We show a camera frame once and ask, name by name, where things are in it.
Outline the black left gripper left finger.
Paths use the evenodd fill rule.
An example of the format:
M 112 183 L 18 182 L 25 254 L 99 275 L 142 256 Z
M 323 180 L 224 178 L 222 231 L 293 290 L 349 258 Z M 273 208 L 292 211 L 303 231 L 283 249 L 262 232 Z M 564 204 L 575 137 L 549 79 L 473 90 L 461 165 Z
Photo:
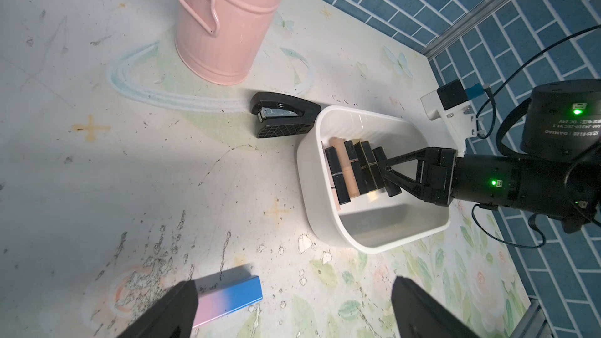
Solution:
M 178 283 L 118 337 L 190 337 L 197 307 L 197 288 L 194 281 Z

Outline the black lipstick gold band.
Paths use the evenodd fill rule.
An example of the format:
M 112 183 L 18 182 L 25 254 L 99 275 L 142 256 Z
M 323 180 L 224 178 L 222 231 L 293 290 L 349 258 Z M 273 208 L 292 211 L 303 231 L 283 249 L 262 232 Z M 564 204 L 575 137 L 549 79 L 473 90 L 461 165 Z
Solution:
M 344 148 L 347 151 L 347 156 L 351 163 L 352 171 L 355 176 L 355 181 L 358 186 L 358 192 L 360 195 L 367 194 L 369 192 L 365 176 L 361 164 L 358 159 L 358 153 L 355 150 L 355 145 L 351 140 L 344 142 Z

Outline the black gold square lipstick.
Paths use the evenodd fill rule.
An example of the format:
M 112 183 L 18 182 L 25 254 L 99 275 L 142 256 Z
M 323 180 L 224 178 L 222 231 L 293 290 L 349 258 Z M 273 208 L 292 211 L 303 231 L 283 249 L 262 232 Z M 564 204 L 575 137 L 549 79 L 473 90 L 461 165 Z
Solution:
M 365 176 L 369 192 L 385 187 L 377 161 L 368 141 L 357 142 L 355 150 Z

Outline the long black lipstick tube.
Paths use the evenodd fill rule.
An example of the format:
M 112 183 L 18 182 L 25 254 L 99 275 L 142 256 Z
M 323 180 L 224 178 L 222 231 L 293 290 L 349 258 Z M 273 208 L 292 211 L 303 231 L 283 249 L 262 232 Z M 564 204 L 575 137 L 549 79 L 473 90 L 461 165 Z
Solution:
M 383 147 L 381 147 L 381 146 L 377 147 L 377 148 L 373 149 L 372 151 L 373 151 L 373 154 L 374 154 L 377 162 L 385 161 L 387 159 L 386 154 L 383 150 Z M 388 180 L 387 178 L 384 177 L 384 174 L 386 172 L 389 172 L 389 170 L 386 168 L 380 170 L 380 173 L 384 180 L 385 189 L 386 189 L 389 197 L 395 197 L 398 194 L 400 194 L 402 192 L 402 190 L 398 185 L 394 184 L 393 182 L 391 182 L 390 180 Z

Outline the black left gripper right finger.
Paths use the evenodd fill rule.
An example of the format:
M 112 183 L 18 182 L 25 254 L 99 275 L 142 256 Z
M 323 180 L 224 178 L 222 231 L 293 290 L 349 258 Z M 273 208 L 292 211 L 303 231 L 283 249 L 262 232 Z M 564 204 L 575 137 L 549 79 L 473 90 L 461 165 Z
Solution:
M 410 278 L 396 278 L 391 303 L 401 337 L 477 337 Z

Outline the black lipstick silver band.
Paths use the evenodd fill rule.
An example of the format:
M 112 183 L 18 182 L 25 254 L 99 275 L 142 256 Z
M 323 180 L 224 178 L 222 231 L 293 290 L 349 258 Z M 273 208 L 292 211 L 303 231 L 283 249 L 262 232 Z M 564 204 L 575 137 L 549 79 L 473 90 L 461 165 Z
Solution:
M 341 163 L 336 149 L 333 146 L 325 148 L 325 156 L 329 165 L 334 188 L 336 189 L 336 197 L 339 205 L 350 203 L 351 198 L 347 190 Z

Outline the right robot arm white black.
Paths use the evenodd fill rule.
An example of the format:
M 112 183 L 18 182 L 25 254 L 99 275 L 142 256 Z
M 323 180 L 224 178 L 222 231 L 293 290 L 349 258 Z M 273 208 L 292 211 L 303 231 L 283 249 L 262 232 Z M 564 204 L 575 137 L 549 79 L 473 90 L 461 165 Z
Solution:
M 427 147 L 378 163 L 386 182 L 419 200 L 466 200 L 542 214 L 565 233 L 599 225 L 600 81 L 535 87 L 496 133 L 497 156 Z

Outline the white plastic storage box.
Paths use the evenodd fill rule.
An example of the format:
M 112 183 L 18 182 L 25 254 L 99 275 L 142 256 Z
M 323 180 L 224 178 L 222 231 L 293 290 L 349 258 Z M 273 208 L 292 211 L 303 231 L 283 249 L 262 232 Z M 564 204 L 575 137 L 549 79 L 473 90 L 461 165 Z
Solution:
M 407 120 L 329 106 L 297 149 L 309 224 L 322 242 L 377 254 L 444 231 L 450 211 L 385 182 L 378 161 L 427 147 Z

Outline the beige concealer tube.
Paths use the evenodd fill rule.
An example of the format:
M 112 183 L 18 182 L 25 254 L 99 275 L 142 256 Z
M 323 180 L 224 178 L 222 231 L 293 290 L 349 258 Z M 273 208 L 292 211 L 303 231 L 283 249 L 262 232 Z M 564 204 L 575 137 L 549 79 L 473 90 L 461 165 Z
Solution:
M 336 154 L 340 161 L 341 170 L 344 176 L 344 181 L 346 183 L 349 197 L 359 197 L 360 192 L 358 189 L 358 184 L 354 172 L 352 170 L 352 165 L 347 154 L 347 150 L 344 145 L 344 139 L 333 137 L 332 139 L 330 139 L 330 145 L 336 150 Z

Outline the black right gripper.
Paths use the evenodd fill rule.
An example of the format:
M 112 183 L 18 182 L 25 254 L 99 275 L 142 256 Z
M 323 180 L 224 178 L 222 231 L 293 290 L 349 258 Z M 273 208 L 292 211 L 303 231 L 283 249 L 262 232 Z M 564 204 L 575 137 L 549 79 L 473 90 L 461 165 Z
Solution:
M 428 147 L 377 162 L 388 169 L 384 177 L 419 200 L 447 207 L 452 200 L 452 180 L 458 151 Z

